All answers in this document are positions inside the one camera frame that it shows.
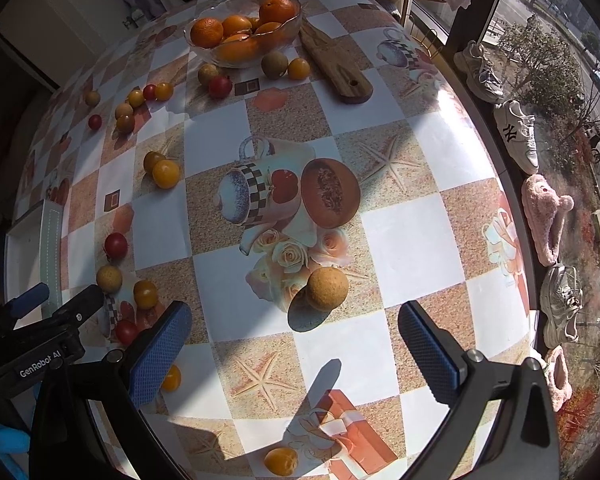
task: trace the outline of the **glass bowl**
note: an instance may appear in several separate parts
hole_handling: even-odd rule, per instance
[[[232,14],[257,16],[260,4],[265,0],[226,0],[217,7],[200,13],[195,19],[216,18],[221,22]],[[259,65],[264,54],[272,50],[280,50],[293,43],[300,31],[302,23],[302,4],[298,0],[290,0],[296,9],[294,18],[287,20],[276,30],[253,34],[248,38],[229,43],[221,43],[213,48],[201,48],[191,42],[191,27],[195,20],[184,29],[184,37],[192,50],[204,61],[227,68],[248,68]]]

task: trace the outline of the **checkered tablecloth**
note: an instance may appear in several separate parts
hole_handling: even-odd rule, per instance
[[[300,0],[310,22],[372,83],[368,102],[342,104],[315,67],[304,81],[270,81],[259,67],[227,70],[234,92],[210,99],[182,30],[218,1],[197,0],[150,23],[53,96],[30,149],[16,216],[44,197],[64,205],[64,300],[94,283],[110,232],[129,242],[122,290],[83,326],[85,359],[117,346],[116,320],[143,328],[172,300],[189,304],[193,329],[176,361],[183,383],[144,411],[193,478],[270,477],[258,450],[279,441],[299,446],[299,474],[326,478],[300,419],[317,402],[305,396],[332,358],[342,363],[334,387],[398,457],[374,478],[398,478],[447,412],[398,334],[401,303],[419,299],[462,346],[494,360],[520,362],[529,353],[521,256],[497,172],[449,84],[372,0]],[[307,57],[298,41],[285,54]],[[131,89],[161,81],[173,83],[173,97],[141,107],[134,134],[118,137],[116,105]],[[94,111],[104,119],[95,133],[82,99],[92,88],[102,96]],[[314,226],[311,247],[302,229],[291,236],[295,231],[272,227],[244,255],[243,227],[226,221],[213,197],[249,136],[277,149],[294,146],[302,153],[296,164],[303,156],[342,161],[360,183],[358,213],[341,229]],[[145,176],[150,150],[182,168],[173,189],[157,189]],[[350,293],[312,327],[286,310],[317,264],[340,266]],[[135,312],[139,278],[160,294],[148,312]],[[110,453],[129,470],[102,410],[95,412]],[[484,416],[458,473],[471,468],[494,413]]]

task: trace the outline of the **screw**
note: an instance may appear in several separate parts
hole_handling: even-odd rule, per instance
[[[526,363],[526,365],[531,368],[531,370],[541,370],[542,369],[542,365],[540,364],[540,362],[533,358],[533,357],[527,357],[524,362]]]
[[[118,363],[118,362],[122,361],[122,356],[124,354],[125,353],[122,350],[116,348],[115,350],[112,350],[107,354],[107,357],[106,357],[107,362]]]
[[[466,351],[467,357],[474,363],[481,363],[484,361],[484,354],[475,348],[471,348]]]
[[[49,368],[51,368],[51,370],[58,370],[58,368],[62,366],[63,362],[64,360],[61,357],[56,357],[49,363]]]

